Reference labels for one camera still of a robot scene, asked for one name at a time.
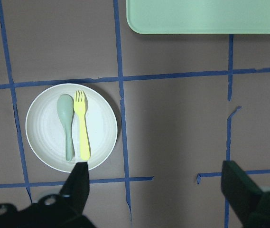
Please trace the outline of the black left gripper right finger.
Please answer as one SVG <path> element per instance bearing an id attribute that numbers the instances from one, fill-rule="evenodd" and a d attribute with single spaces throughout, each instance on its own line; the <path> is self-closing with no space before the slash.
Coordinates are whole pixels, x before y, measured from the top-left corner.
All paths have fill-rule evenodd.
<path id="1" fill-rule="evenodd" d="M 236 213 L 254 211 L 263 191 L 234 161 L 223 161 L 221 191 Z"/>

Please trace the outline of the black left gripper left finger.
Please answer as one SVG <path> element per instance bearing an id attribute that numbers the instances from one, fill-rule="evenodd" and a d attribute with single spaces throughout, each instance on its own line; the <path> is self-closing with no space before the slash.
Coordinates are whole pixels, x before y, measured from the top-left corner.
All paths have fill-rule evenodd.
<path id="1" fill-rule="evenodd" d="M 87 162 L 78 162 L 60 190 L 60 195 L 77 213 L 82 213 L 90 192 Z"/>

